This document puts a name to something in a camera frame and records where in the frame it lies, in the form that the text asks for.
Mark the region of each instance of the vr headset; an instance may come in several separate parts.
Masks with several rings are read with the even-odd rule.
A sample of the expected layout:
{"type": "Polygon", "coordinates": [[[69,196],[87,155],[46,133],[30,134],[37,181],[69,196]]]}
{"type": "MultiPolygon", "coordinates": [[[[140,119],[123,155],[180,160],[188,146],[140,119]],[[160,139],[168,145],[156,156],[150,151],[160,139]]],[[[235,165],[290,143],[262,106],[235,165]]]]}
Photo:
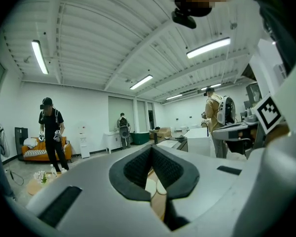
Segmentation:
{"type": "Polygon", "coordinates": [[[204,17],[212,11],[209,4],[205,2],[174,1],[177,8],[171,14],[173,22],[191,29],[196,28],[196,22],[192,17],[204,17]]]}

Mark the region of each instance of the floor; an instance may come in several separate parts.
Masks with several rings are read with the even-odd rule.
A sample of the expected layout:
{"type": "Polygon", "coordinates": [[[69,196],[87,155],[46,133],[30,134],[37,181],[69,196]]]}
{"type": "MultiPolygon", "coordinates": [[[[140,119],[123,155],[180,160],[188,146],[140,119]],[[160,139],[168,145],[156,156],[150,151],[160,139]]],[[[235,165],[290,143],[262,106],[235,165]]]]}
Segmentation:
{"type": "MultiPolygon", "coordinates": [[[[173,134],[174,137],[180,136],[181,133],[175,133],[173,134]]],[[[153,140],[150,140],[146,144],[137,146],[137,145],[132,145],[130,149],[126,149],[125,153],[134,153],[144,146],[148,144],[153,144],[153,140]]],[[[69,168],[73,168],[76,165],[78,165],[81,162],[84,162],[86,160],[89,160],[91,158],[97,158],[97,157],[106,157],[109,154],[106,152],[102,153],[96,153],[92,154],[90,158],[82,159],[81,157],[73,157],[72,158],[72,163],[69,162],[69,168]]],[[[215,149],[214,149],[214,144],[211,143],[211,156],[215,157],[215,149]]],[[[242,160],[246,161],[246,158],[240,154],[237,153],[231,153],[230,151],[228,152],[227,159],[232,159],[232,160],[242,160]]],[[[27,203],[31,199],[31,195],[27,193],[26,186],[28,182],[33,178],[33,174],[37,171],[43,170],[46,172],[50,172],[50,163],[48,162],[23,162],[19,161],[18,159],[15,159],[7,164],[4,165],[5,170],[11,170],[14,180],[12,180],[10,174],[7,172],[7,178],[8,181],[15,193],[17,201],[23,205],[26,206],[27,203]]]]}

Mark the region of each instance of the backpack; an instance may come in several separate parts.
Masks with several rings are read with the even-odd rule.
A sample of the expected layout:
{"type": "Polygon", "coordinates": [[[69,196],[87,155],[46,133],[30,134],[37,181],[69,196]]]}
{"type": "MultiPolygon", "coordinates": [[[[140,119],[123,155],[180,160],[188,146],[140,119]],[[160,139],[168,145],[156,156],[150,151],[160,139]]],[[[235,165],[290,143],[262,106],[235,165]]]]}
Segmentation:
{"type": "MultiPolygon", "coordinates": [[[[59,111],[57,109],[55,109],[56,123],[57,123],[58,127],[60,127],[59,122],[58,122],[58,113],[59,113],[59,111]]],[[[43,111],[41,111],[41,119],[40,119],[40,121],[43,121],[44,116],[45,116],[45,111],[43,110],[43,111]]]]}
{"type": "Polygon", "coordinates": [[[218,102],[217,122],[222,125],[229,125],[235,123],[236,107],[229,96],[224,96],[220,101],[216,98],[209,98],[218,102]]]}
{"type": "Polygon", "coordinates": [[[119,121],[119,127],[122,126],[127,126],[127,119],[126,118],[121,118],[119,121]]]}
{"type": "Polygon", "coordinates": [[[0,152],[4,157],[10,156],[10,150],[6,141],[3,126],[0,123],[0,152]]]}

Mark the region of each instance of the black pants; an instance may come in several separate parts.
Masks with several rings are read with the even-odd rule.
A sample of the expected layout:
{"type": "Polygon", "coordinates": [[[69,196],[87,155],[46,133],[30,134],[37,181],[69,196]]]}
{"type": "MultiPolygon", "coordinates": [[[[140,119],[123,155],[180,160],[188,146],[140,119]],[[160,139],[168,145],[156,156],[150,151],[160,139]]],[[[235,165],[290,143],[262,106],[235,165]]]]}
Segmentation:
{"type": "Polygon", "coordinates": [[[60,172],[60,169],[58,167],[57,160],[56,160],[55,150],[57,152],[61,167],[66,170],[69,170],[67,160],[65,157],[65,153],[63,151],[63,145],[61,144],[61,142],[57,142],[54,139],[47,139],[46,138],[45,145],[46,145],[48,158],[49,158],[50,162],[54,165],[56,171],[60,172]]]}

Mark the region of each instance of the trash can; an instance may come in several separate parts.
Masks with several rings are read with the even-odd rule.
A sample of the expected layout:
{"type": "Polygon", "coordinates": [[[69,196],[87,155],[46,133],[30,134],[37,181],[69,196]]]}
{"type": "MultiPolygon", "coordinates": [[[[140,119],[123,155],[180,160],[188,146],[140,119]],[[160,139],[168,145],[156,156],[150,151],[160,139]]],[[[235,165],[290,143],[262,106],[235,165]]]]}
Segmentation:
{"type": "Polygon", "coordinates": [[[133,143],[135,145],[142,145],[149,141],[149,132],[131,132],[133,143]]]}

